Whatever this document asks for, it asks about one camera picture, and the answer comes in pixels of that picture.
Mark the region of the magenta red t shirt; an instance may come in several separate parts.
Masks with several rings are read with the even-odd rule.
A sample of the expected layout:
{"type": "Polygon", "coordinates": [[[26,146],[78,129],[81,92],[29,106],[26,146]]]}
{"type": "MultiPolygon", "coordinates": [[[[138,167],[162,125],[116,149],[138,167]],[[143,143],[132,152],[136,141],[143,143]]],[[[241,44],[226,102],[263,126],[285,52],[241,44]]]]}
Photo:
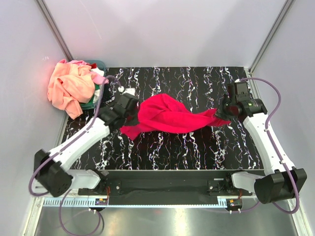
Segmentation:
{"type": "Polygon", "coordinates": [[[136,126],[123,126],[122,134],[134,140],[140,133],[162,131],[173,134],[190,133],[205,126],[220,127],[230,121],[215,116],[216,109],[193,114],[183,103],[167,94],[154,95],[140,104],[139,123],[136,126]]]}

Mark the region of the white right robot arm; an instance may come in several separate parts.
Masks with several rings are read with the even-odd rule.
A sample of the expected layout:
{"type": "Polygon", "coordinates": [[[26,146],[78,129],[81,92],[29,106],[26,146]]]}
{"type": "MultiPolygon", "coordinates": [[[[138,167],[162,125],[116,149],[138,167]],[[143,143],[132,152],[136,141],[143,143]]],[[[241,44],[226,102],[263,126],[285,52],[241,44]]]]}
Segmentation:
{"type": "Polygon", "coordinates": [[[236,172],[223,183],[224,191],[234,195],[240,189],[247,190],[262,204],[298,199],[307,173],[297,169],[286,155],[270,124],[272,113],[267,112],[261,99],[251,98],[246,79],[229,84],[227,90],[216,116],[223,120],[236,118],[243,124],[260,155],[264,176],[236,172]]]}

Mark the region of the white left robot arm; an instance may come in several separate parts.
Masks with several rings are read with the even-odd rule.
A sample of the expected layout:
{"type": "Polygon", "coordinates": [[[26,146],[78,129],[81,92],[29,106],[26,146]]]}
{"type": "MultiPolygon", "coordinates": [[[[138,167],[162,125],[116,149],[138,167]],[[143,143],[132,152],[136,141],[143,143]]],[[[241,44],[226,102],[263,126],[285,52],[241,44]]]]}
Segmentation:
{"type": "Polygon", "coordinates": [[[110,106],[97,107],[95,116],[75,135],[49,152],[39,150],[34,156],[36,179],[53,197],[70,189],[83,189],[100,195],[106,190],[107,178],[98,170],[73,170],[73,163],[94,144],[123,127],[138,124],[138,97],[133,88],[116,96],[110,106]]]}

